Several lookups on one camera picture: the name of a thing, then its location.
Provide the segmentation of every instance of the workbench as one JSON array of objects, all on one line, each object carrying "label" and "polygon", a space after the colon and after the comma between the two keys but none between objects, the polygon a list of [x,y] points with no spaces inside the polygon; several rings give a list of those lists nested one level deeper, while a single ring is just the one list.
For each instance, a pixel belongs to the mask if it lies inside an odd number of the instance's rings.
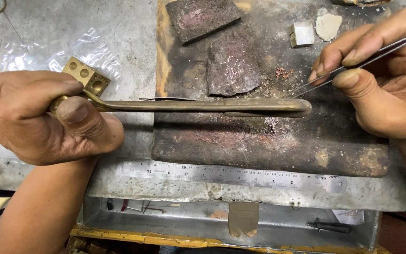
[{"label": "workbench", "polygon": [[[293,2],[326,3],[324,0]],[[406,5],[406,0],[396,0],[392,4]],[[75,42],[83,32],[94,28],[112,49],[124,71],[124,79],[111,84],[102,99],[152,98],[158,78],[156,12],[156,0],[10,0],[5,14],[0,14],[0,50],[4,43],[37,44],[42,48],[30,48],[30,54],[45,61],[52,53]],[[302,207],[406,211],[406,168],[392,143],[388,174],[383,178],[348,177],[348,187],[342,194],[123,178],[116,175],[117,158],[151,158],[153,114],[117,113],[116,116],[124,124],[126,140],[122,147],[101,159],[88,185],[88,197],[172,202],[221,198],[231,201],[238,200],[242,193],[249,201],[284,206],[289,206],[292,199],[299,199]],[[31,165],[21,162],[0,145],[0,189],[15,190],[31,169]]]}]

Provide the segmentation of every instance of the stainless steel ruler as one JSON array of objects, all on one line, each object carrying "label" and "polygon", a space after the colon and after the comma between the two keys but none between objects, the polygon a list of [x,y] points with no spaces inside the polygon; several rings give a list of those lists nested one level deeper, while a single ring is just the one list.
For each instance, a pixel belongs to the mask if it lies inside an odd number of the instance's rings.
[{"label": "stainless steel ruler", "polygon": [[125,159],[116,175],[124,177],[222,183],[343,193],[347,178],[336,175],[301,174],[287,171],[247,170],[229,166],[190,165],[148,159]]}]

